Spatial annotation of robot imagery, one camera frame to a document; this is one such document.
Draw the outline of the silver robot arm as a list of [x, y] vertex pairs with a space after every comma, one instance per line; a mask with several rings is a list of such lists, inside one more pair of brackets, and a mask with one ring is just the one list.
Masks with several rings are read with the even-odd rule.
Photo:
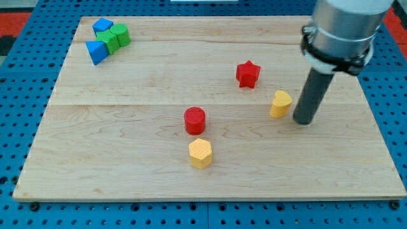
[[371, 60], [373, 42], [393, 0], [318, 0], [301, 29], [301, 52], [312, 69], [358, 75]]

